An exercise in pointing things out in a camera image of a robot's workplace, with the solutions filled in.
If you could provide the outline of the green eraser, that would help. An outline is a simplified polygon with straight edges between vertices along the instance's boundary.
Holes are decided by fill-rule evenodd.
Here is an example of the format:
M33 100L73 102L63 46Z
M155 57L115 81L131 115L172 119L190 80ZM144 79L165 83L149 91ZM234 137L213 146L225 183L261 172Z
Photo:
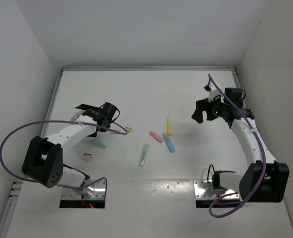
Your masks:
M98 141L98 140L96 140L96 139L92 140L90 143L91 143L92 145L96 146L96 147L101 148L101 149L106 149L106 147L107 147L106 144L104 144L104 143L102 143L102 142L100 142L100 141Z

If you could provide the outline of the aluminium frame rail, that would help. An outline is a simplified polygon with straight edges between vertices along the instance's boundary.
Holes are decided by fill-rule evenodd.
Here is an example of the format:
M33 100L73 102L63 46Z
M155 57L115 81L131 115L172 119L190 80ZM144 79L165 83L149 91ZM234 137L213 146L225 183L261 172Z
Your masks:
M205 176L207 166L244 171L246 161L236 137L218 119L197 124L191 119L195 102L211 75L224 87L237 85L231 67L103 67L65 69L56 83L46 117L70 119L81 103L115 104L118 123L133 130L127 135L106 133L106 150L78 144L64 162L93 179L107 177L103 209L62 209L59 187L47 189L25 182L11 218L9 238L242 238L252 227L250 206L223 219L197 208L193 179ZM167 133L175 151L150 135ZM149 151L143 167L139 160ZM92 154L92 161L79 153Z

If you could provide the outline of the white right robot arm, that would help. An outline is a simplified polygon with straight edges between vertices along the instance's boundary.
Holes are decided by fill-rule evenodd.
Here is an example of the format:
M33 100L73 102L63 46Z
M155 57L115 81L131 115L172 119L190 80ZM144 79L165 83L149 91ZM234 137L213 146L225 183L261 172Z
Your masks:
M244 90L225 88L221 94L212 83L204 89L209 96L196 102L192 119L203 123L204 114L208 121L222 118L238 139L248 164L243 175L234 171L215 171L210 185L213 189L231 189L245 199L261 179L260 185L249 197L249 202L281 202L290 170L287 164L279 163L266 148L252 111L243 108Z

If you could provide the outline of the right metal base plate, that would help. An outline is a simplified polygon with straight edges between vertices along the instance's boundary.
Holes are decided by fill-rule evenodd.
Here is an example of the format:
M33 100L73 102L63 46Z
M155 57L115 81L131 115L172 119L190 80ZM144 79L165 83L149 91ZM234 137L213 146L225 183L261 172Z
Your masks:
M211 201L226 194L224 200L240 200L240 195L232 189L213 189L204 179L193 180L193 185L196 201Z

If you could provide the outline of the blue highlighter pen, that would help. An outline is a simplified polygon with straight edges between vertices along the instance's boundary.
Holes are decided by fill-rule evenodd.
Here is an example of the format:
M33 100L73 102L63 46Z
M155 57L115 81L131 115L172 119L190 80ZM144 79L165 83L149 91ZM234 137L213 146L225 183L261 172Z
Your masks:
M175 147L174 147L169 135L166 132L163 132L162 137L163 137L163 139L164 139L164 141L165 141L165 143L166 143L166 145L168 147L169 152L173 153L175 151Z

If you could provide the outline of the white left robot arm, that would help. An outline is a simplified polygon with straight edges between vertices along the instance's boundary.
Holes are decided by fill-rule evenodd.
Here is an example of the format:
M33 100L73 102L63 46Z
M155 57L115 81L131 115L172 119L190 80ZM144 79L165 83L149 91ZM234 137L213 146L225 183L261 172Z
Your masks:
M63 163L63 155L84 138L106 132L120 111L111 103L100 107L81 104L78 117L62 130L45 138L34 137L29 144L22 173L34 181L52 188L56 185L79 188L89 176Z

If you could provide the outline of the green highlighter pen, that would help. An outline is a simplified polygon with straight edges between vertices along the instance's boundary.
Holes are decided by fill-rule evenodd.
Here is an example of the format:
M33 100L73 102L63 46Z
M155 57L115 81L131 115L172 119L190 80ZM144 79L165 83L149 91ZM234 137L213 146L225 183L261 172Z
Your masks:
M140 157L140 160L139 160L139 167L144 166L145 160L146 160L146 157L147 157L147 154L148 154L148 151L149 151L149 147L150 147L149 144L144 145L142 153L141 153L141 157Z

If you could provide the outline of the metal base plate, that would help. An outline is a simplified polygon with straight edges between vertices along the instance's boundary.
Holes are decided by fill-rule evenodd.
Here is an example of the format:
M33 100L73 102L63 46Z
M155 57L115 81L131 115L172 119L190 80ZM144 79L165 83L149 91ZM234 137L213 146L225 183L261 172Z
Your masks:
M62 200L103 200L106 197L107 182L103 178L98 182L82 189L63 188L61 193Z
M213 189L204 179L193 180L193 185L196 201L211 201L226 194L224 200L240 200L240 195L232 189Z

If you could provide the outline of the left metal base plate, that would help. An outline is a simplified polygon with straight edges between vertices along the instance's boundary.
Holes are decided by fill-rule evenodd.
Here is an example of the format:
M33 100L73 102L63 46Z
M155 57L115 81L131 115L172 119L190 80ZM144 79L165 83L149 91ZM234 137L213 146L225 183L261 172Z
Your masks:
M103 200L106 197L107 182L103 178L98 182L82 189L63 188L61 193L62 200Z

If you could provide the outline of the pink highlighter pen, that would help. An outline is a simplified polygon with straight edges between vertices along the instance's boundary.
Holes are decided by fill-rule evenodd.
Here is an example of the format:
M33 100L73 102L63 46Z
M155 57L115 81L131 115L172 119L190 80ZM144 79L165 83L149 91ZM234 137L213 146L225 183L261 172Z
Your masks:
M159 143L162 143L164 141L163 137L154 131L150 131L149 135Z

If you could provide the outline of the yellow highlighter pen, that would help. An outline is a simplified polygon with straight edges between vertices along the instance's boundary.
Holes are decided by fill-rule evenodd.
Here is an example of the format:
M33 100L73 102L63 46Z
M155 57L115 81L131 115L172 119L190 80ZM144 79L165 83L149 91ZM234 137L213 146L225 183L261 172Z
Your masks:
M172 119L171 116L166 117L166 124L167 124L167 134L172 135L173 127L172 127Z

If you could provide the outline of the pink silver usb stick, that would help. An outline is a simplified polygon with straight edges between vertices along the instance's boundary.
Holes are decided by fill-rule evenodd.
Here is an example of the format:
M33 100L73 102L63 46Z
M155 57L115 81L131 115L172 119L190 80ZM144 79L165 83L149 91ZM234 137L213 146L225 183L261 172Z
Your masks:
M85 160L85 161L92 161L92 154L91 153L86 153L86 152L80 152L79 156L81 159Z

